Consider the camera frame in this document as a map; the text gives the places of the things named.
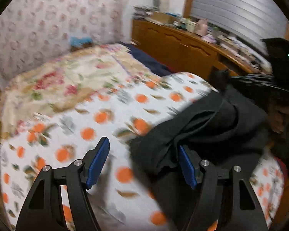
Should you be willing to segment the person right hand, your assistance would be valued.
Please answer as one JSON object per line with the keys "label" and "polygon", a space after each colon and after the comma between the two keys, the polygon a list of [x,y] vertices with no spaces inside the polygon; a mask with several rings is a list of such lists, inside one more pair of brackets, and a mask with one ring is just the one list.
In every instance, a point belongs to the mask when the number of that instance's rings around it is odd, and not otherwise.
{"label": "person right hand", "polygon": [[270,104],[268,109],[268,124],[271,129],[280,134],[289,126],[289,106]]}

